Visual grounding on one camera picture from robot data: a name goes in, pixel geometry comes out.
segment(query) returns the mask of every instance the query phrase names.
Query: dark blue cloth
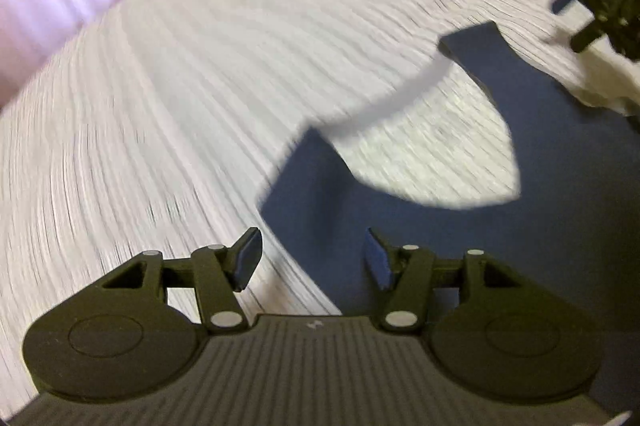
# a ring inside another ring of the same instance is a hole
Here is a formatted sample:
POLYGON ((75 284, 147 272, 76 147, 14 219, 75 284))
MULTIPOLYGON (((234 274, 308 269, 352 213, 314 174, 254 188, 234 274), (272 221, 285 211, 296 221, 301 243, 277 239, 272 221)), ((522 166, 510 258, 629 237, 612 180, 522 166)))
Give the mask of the dark blue cloth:
POLYGON ((445 36, 440 45, 490 92, 507 123, 519 199, 466 210, 401 199, 357 181, 311 128, 262 206, 265 222, 348 315, 370 313, 378 301, 362 256, 367 228, 442 258, 484 249, 605 329, 606 359, 593 394, 611 409, 638 405, 640 133, 613 111, 580 104, 521 60, 494 23, 445 36))

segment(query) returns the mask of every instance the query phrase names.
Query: silver screw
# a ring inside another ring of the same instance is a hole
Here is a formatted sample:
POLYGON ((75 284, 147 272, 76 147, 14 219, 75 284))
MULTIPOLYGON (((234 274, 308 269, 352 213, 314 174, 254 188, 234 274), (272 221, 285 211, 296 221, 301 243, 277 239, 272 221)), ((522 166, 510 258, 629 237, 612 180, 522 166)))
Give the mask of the silver screw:
POLYGON ((418 316, 409 311, 393 311, 385 316, 385 321, 392 327, 411 327, 418 321, 418 316))
POLYGON ((233 311, 220 311, 213 314, 211 323, 216 327, 229 329, 242 323, 242 316, 233 311))

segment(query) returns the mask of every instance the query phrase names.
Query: ribbed gray surface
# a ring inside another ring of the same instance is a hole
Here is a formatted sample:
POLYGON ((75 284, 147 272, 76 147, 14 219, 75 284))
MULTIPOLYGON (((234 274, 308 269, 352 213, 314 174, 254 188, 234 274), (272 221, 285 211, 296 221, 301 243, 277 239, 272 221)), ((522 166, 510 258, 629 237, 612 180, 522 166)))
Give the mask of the ribbed gray surface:
POLYGON ((544 425, 602 424, 578 397, 548 406, 485 400, 444 377, 415 338, 366 318, 262 317, 240 336, 210 340, 172 385, 126 403, 43 395, 11 426, 57 425, 544 425))

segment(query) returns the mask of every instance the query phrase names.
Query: striped white fabric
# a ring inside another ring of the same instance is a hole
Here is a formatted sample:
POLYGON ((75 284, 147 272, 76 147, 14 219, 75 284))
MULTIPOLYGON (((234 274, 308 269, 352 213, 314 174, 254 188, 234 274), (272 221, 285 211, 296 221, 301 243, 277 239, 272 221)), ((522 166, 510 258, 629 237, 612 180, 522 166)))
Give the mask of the striped white fabric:
MULTIPOLYGON (((638 97, 605 42, 580 57, 557 44, 587 15, 553 17, 548 2, 124 0, 85 29, 0 121, 0 414, 34 395, 27 327, 143 249, 184 257, 260 226, 264 259, 243 308, 335 313, 257 200, 310 119, 391 92, 443 32, 494 19, 576 92, 638 97)), ((338 144, 357 174, 448 205, 517 195, 505 126, 459 69, 408 114, 338 144)), ((172 303, 194 317, 190 295, 172 303)))

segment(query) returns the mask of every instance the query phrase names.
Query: blue fabric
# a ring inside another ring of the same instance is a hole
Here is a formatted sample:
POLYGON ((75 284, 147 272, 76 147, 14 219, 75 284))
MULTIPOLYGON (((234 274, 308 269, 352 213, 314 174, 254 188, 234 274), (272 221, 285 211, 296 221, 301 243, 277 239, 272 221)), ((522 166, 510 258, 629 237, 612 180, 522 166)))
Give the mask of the blue fabric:
POLYGON ((363 258, 367 228, 441 258, 484 249, 581 307, 607 331, 594 394, 611 408, 640 396, 640 133, 580 104, 521 60, 493 23, 441 39, 489 90, 507 123, 519 199, 477 209, 423 206, 357 181, 317 129, 293 151, 262 206, 279 241, 348 315, 380 296, 363 258))

